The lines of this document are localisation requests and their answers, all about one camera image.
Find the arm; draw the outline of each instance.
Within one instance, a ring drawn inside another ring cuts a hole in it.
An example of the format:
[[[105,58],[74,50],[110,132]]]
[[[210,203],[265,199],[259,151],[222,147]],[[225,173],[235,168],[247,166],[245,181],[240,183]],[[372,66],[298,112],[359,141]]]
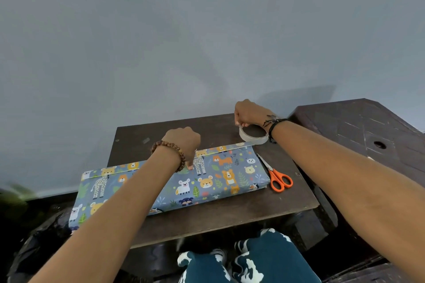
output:
[[[170,130],[163,140],[176,143],[188,157],[188,165],[193,164],[195,149],[200,143],[199,134],[190,128]],[[157,147],[30,283],[112,282],[152,204],[179,164],[180,156],[174,149]]]
[[[245,100],[236,104],[235,122],[262,126],[268,114],[273,113]],[[359,236],[415,282],[425,282],[425,188],[289,121],[275,126],[273,138]]]

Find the orange-handled scissors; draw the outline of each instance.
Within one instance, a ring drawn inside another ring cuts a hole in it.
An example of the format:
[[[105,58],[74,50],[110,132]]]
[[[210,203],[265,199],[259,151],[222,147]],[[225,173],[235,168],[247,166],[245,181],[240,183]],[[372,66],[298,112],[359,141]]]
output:
[[[275,192],[281,193],[282,191],[285,190],[285,188],[291,188],[292,187],[292,185],[294,184],[294,182],[292,181],[292,179],[288,175],[285,175],[284,173],[280,173],[276,169],[273,169],[267,162],[264,161],[264,159],[259,154],[257,154],[257,156],[261,159],[261,161],[264,163],[264,165],[266,166],[266,168],[269,170],[270,187],[272,187],[272,189]],[[276,182],[280,186],[279,189],[276,188],[276,186],[274,185]]]

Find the gray wall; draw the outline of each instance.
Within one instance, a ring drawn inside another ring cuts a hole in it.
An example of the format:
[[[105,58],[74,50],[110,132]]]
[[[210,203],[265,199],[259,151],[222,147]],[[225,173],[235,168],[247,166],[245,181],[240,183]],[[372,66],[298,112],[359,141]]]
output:
[[[0,187],[73,191],[122,125],[367,97],[425,130],[424,0],[1,0]]]

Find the black string bracelet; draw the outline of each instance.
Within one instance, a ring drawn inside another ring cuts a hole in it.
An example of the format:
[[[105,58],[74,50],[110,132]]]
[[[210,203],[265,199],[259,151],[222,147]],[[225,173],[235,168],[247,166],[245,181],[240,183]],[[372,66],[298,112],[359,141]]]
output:
[[[273,131],[273,129],[274,129],[274,127],[278,124],[278,123],[280,123],[280,122],[283,122],[283,121],[289,121],[289,119],[279,119],[277,116],[275,116],[275,115],[267,115],[269,118],[271,118],[270,120],[266,120],[264,123],[263,123],[263,128],[266,128],[266,127],[268,127],[269,125],[271,125],[270,126],[270,129],[269,129],[269,141],[271,142],[271,143],[276,143],[276,141],[273,139],[273,137],[272,137],[272,131]]]

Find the animal print wrapping paper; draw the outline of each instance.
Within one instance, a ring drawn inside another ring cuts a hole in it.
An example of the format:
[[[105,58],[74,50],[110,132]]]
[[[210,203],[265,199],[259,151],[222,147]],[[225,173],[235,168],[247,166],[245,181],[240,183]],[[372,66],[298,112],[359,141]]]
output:
[[[144,162],[84,172],[69,218],[71,230],[78,229]],[[198,150],[193,164],[193,170],[184,168],[171,176],[149,215],[262,189],[270,183],[250,142]]]

